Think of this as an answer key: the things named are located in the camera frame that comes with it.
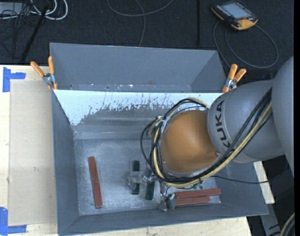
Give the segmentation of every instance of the orange clamp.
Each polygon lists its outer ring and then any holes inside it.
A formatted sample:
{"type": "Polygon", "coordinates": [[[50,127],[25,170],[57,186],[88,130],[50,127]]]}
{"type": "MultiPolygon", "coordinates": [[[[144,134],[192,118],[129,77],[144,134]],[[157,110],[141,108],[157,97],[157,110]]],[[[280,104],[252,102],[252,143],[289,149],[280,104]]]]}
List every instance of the orange clamp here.
{"type": "Polygon", "coordinates": [[[238,70],[238,66],[236,64],[231,65],[231,69],[229,71],[228,78],[225,82],[225,85],[223,86],[222,92],[226,93],[228,92],[232,86],[235,86],[237,82],[241,80],[241,78],[244,76],[246,73],[246,69],[242,68],[241,70],[238,70]]]}

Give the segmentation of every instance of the white cable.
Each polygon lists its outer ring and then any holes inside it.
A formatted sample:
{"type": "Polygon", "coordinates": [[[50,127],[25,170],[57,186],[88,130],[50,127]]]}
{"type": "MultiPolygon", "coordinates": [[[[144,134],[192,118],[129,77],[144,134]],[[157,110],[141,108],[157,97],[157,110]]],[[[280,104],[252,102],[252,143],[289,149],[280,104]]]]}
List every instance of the white cable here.
{"type": "MultiPolygon", "coordinates": [[[[30,2],[33,4],[33,8],[36,10],[36,12],[35,11],[31,11],[31,13],[42,15],[42,12],[34,5],[33,0],[30,0],[30,2]]],[[[57,1],[54,0],[54,3],[55,3],[54,9],[52,11],[49,11],[49,12],[45,13],[45,15],[50,15],[50,14],[52,14],[52,13],[55,12],[55,10],[57,9],[57,1]]]]}
{"type": "Polygon", "coordinates": [[[50,19],[50,20],[62,20],[62,19],[64,19],[67,15],[68,15],[68,4],[67,4],[67,1],[66,0],[63,0],[63,2],[64,2],[64,4],[65,4],[65,9],[66,9],[66,11],[65,11],[65,14],[62,16],[62,17],[60,17],[60,18],[51,18],[51,17],[49,17],[49,16],[45,16],[47,19],[50,19]]]}
{"type": "MultiPolygon", "coordinates": [[[[55,2],[55,8],[54,8],[52,11],[45,13],[45,17],[46,17],[47,19],[50,19],[50,20],[62,20],[62,19],[64,19],[64,18],[67,16],[67,14],[68,14],[68,4],[67,4],[67,1],[66,1],[66,0],[63,0],[63,2],[64,2],[64,4],[65,4],[65,14],[64,14],[63,16],[61,16],[60,18],[53,18],[53,17],[49,17],[49,16],[48,16],[49,14],[54,13],[55,10],[57,9],[57,1],[54,0],[54,2],[55,2]]],[[[41,11],[40,11],[39,9],[37,9],[37,7],[36,7],[35,5],[33,5],[33,8],[34,8],[37,12],[31,11],[31,13],[38,14],[38,15],[41,15],[41,14],[42,14],[41,11]]]]}

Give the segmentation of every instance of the electronic device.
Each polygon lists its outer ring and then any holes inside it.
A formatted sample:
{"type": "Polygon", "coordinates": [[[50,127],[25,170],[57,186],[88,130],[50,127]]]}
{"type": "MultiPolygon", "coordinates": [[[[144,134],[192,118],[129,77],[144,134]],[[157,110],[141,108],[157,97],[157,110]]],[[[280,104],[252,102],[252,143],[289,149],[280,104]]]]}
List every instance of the electronic device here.
{"type": "Polygon", "coordinates": [[[237,30],[245,30],[254,26],[258,18],[239,0],[213,4],[212,12],[224,22],[237,30]]]}

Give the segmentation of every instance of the cable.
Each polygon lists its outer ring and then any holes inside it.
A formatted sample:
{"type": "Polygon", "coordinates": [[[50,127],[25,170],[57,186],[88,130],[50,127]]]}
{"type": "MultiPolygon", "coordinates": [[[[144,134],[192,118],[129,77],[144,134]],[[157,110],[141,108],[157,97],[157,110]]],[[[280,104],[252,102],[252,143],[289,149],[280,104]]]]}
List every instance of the cable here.
{"type": "Polygon", "coordinates": [[[245,60],[241,59],[241,58],[233,51],[232,47],[231,47],[230,44],[229,44],[228,37],[227,37],[228,29],[225,31],[225,39],[226,39],[226,43],[227,43],[229,49],[231,50],[231,52],[234,54],[234,56],[237,57],[240,61],[244,62],[245,64],[250,65],[250,66],[255,67],[255,68],[270,68],[270,67],[272,67],[273,65],[275,65],[275,64],[277,63],[278,58],[279,58],[279,52],[278,52],[277,45],[276,45],[276,43],[274,42],[274,40],[268,35],[267,32],[265,32],[265,31],[264,31],[262,28],[260,28],[258,25],[254,25],[254,26],[255,26],[256,28],[258,28],[259,30],[261,30],[261,31],[262,31],[262,32],[263,32],[263,33],[271,40],[271,42],[273,43],[273,45],[274,45],[274,47],[275,47],[275,49],[276,49],[276,58],[275,58],[275,60],[274,60],[274,62],[273,62],[272,64],[267,65],[267,66],[258,66],[258,65],[254,65],[254,64],[248,63],[248,62],[246,62],[245,60]]]}
{"type": "Polygon", "coordinates": [[[142,14],[124,14],[124,13],[121,13],[121,12],[118,12],[116,11],[115,9],[113,9],[111,6],[110,6],[110,3],[109,3],[109,0],[107,0],[107,5],[108,7],[114,11],[115,13],[119,14],[119,15],[122,15],[122,16],[126,16],[126,17],[141,17],[141,16],[146,16],[146,15],[150,15],[150,14],[153,14],[155,12],[158,12],[158,11],[161,11],[163,9],[165,9],[167,6],[169,6],[174,0],[171,0],[169,1],[165,6],[163,6],[162,8],[159,8],[157,10],[154,10],[154,11],[150,11],[150,12],[147,12],[147,13],[142,13],[142,14]]]}
{"type": "MultiPolygon", "coordinates": [[[[228,67],[230,67],[230,65],[228,64],[228,62],[225,60],[225,58],[224,58],[224,56],[223,56],[223,54],[222,54],[222,52],[221,52],[221,50],[220,50],[220,48],[219,48],[219,46],[218,46],[218,44],[217,44],[216,38],[215,38],[215,29],[216,29],[216,27],[217,27],[217,25],[218,25],[219,23],[220,23],[220,22],[218,21],[218,22],[214,25],[214,27],[213,27],[213,40],[214,40],[215,46],[216,46],[216,48],[217,48],[217,51],[219,52],[220,56],[222,56],[222,58],[223,58],[225,64],[226,64],[228,67]]],[[[254,26],[255,26],[256,28],[258,28],[259,30],[261,30],[261,31],[262,31],[262,32],[263,32],[263,33],[271,40],[271,42],[273,43],[273,45],[274,45],[274,47],[275,47],[275,50],[276,50],[276,58],[275,58],[275,60],[274,60],[274,62],[273,62],[272,64],[267,65],[267,66],[257,66],[257,65],[248,63],[248,62],[246,62],[245,60],[241,59],[241,58],[234,52],[234,50],[232,49],[232,47],[231,47],[230,44],[229,44],[229,40],[228,40],[228,37],[227,37],[228,28],[225,30],[225,40],[226,40],[226,44],[228,45],[228,47],[229,47],[230,51],[233,53],[233,55],[234,55],[236,58],[238,58],[240,61],[244,62],[245,64],[247,64],[247,65],[249,65],[249,66],[252,66],[252,67],[254,67],[254,68],[260,68],[260,69],[262,69],[262,68],[270,68],[270,67],[272,67],[273,65],[275,65],[275,64],[277,63],[278,59],[279,59],[279,51],[278,51],[277,45],[276,45],[276,43],[274,42],[274,40],[268,35],[268,33],[265,32],[261,27],[259,27],[258,25],[254,25],[254,26]]]]}
{"type": "Polygon", "coordinates": [[[290,216],[290,218],[287,220],[287,222],[284,224],[280,236],[289,236],[289,232],[293,229],[295,226],[295,216],[294,212],[290,216]]]}
{"type": "MultiPolygon", "coordinates": [[[[144,14],[144,9],[142,8],[141,4],[137,0],[134,0],[134,1],[139,5],[142,13],[144,14]]],[[[138,45],[139,47],[141,46],[142,40],[144,39],[145,31],[146,31],[146,16],[143,15],[143,18],[144,18],[144,28],[142,30],[141,38],[139,41],[139,45],[138,45]]]]}
{"type": "Polygon", "coordinates": [[[138,47],[140,47],[140,46],[141,46],[141,43],[142,43],[142,41],[143,41],[143,38],[144,38],[145,30],[146,30],[146,15],[150,15],[150,14],[153,14],[153,13],[156,13],[156,12],[158,12],[158,11],[163,10],[164,8],[166,8],[167,6],[169,6],[174,0],[171,0],[170,2],[168,2],[168,3],[167,3],[165,6],[163,6],[162,8],[159,8],[159,9],[157,9],[157,10],[154,10],[154,11],[151,11],[151,12],[147,12],[147,13],[144,12],[144,9],[142,8],[141,4],[140,4],[137,0],[134,0],[134,1],[139,5],[139,7],[140,7],[140,9],[141,9],[141,11],[142,11],[142,14],[124,14],[124,13],[121,13],[121,12],[116,11],[115,9],[113,9],[113,8],[111,7],[111,5],[110,5],[109,0],[106,0],[108,7],[109,7],[113,12],[115,12],[115,13],[117,13],[117,14],[119,14],[119,15],[126,16],[126,17],[141,17],[141,16],[143,16],[143,18],[144,18],[144,27],[143,27],[143,31],[142,31],[142,34],[141,34],[141,39],[140,39],[139,44],[138,44],[138,47]]]}
{"type": "Polygon", "coordinates": [[[239,182],[239,183],[249,183],[249,184],[261,184],[261,183],[268,183],[269,181],[262,181],[262,182],[248,182],[248,181],[242,181],[242,180],[237,180],[237,179],[231,179],[231,178],[226,178],[226,177],[221,177],[221,176],[211,176],[211,177],[218,177],[218,178],[222,178],[225,180],[229,180],[229,181],[234,181],[234,182],[239,182]]]}
{"type": "MultiPolygon", "coordinates": [[[[55,18],[55,17],[50,17],[50,16],[48,16],[48,15],[50,15],[50,14],[53,14],[53,13],[56,11],[56,9],[57,9],[57,1],[54,0],[55,7],[54,7],[54,9],[53,9],[52,11],[49,11],[49,12],[46,12],[46,13],[45,13],[45,18],[50,19],[50,20],[62,20],[62,19],[64,19],[64,18],[68,15],[68,4],[67,4],[67,1],[66,1],[66,0],[62,0],[62,1],[63,1],[64,5],[65,5],[65,13],[64,13],[64,15],[61,16],[61,17],[59,17],[59,18],[55,18]]],[[[34,5],[33,0],[30,0],[30,2],[33,4],[33,8],[36,10],[36,12],[31,11],[31,13],[41,15],[42,12],[34,5]]]]}
{"type": "MultiPolygon", "coordinates": [[[[30,2],[32,3],[32,7],[36,10],[36,12],[31,11],[31,13],[41,15],[42,12],[35,6],[34,1],[30,0],[30,2]]],[[[57,1],[54,0],[54,3],[55,3],[54,9],[52,11],[49,11],[49,12],[45,13],[45,15],[50,15],[50,14],[55,12],[55,10],[57,9],[57,1]]]]}
{"type": "Polygon", "coordinates": [[[152,147],[150,152],[150,167],[153,171],[153,173],[159,178],[160,181],[164,181],[167,185],[173,186],[176,188],[183,188],[191,185],[195,185],[198,183],[201,183],[203,180],[213,176],[217,172],[219,172],[221,169],[223,169],[229,162],[231,162],[240,151],[246,146],[246,144],[253,138],[253,136],[256,134],[256,132],[263,127],[263,125],[268,120],[267,116],[270,117],[271,114],[271,89],[266,92],[266,94],[262,97],[262,99],[258,102],[258,104],[253,109],[250,116],[245,121],[243,127],[237,134],[236,138],[232,142],[231,146],[227,149],[227,151],[223,154],[224,160],[218,162],[216,165],[210,167],[203,173],[195,176],[195,177],[179,177],[176,179],[171,179],[169,176],[164,175],[164,171],[162,170],[162,165],[160,164],[160,154],[158,154],[159,147],[158,147],[158,140],[160,139],[160,129],[162,126],[162,121],[166,120],[166,118],[170,118],[173,116],[173,114],[176,112],[177,107],[180,104],[183,104],[184,102],[194,102],[194,103],[201,103],[199,99],[195,98],[188,98],[181,100],[178,102],[175,106],[173,106],[166,115],[163,117],[157,118],[151,127],[149,128],[149,133],[152,134],[152,147]],[[256,111],[260,110],[262,108],[262,105],[265,105],[265,110],[263,114],[259,117],[257,122],[252,124],[252,128],[248,131],[245,138],[242,140],[242,142],[237,146],[237,148],[234,150],[233,147],[235,146],[235,143],[239,139],[240,135],[243,133],[244,129],[248,126],[250,123],[251,118],[255,115],[256,111]]]}

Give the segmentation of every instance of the black object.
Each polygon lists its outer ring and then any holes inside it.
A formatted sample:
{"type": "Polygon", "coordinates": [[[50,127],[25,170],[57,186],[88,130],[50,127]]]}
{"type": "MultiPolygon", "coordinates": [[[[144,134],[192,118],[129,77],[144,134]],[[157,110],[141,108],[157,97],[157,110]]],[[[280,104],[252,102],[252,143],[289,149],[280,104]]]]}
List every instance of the black object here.
{"type": "Polygon", "coordinates": [[[36,24],[36,26],[34,28],[32,36],[28,40],[28,43],[27,43],[27,45],[26,45],[26,47],[25,47],[25,49],[23,51],[23,54],[22,54],[22,57],[21,57],[21,63],[24,63],[24,61],[25,61],[25,59],[26,59],[26,57],[28,55],[28,52],[29,52],[29,50],[31,48],[31,45],[32,45],[32,43],[33,43],[33,41],[35,39],[35,36],[36,36],[37,32],[38,32],[38,29],[40,28],[40,26],[41,26],[41,24],[42,24],[42,22],[44,20],[46,11],[48,10],[49,6],[51,5],[51,1],[52,0],[46,0],[46,2],[45,2],[45,6],[43,8],[42,14],[41,14],[39,20],[37,21],[37,24],[36,24]]]}
{"type": "MultiPolygon", "coordinates": [[[[132,170],[133,171],[140,171],[140,162],[139,161],[133,161],[132,163],[132,170]]],[[[132,190],[132,195],[138,195],[139,194],[139,184],[136,184],[136,188],[132,190]]]]}
{"type": "Polygon", "coordinates": [[[146,200],[152,200],[153,199],[154,186],[155,186],[155,182],[147,183],[146,200]]]}

